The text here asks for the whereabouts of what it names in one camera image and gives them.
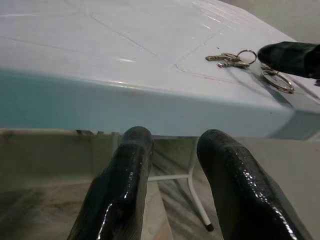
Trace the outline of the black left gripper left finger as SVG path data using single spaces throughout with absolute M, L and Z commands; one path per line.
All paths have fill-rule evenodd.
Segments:
M 134 126 L 122 136 L 111 162 L 91 183 L 69 240 L 139 240 L 154 141 Z

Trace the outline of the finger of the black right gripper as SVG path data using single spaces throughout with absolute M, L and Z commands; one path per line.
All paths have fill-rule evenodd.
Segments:
M 320 77 L 320 46 L 283 41 L 262 47 L 257 58 L 272 69 L 303 78 Z

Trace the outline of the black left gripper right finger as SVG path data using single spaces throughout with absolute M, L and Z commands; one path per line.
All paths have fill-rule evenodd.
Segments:
M 280 186 L 244 145 L 209 129 L 196 153 L 225 240 L 312 239 Z

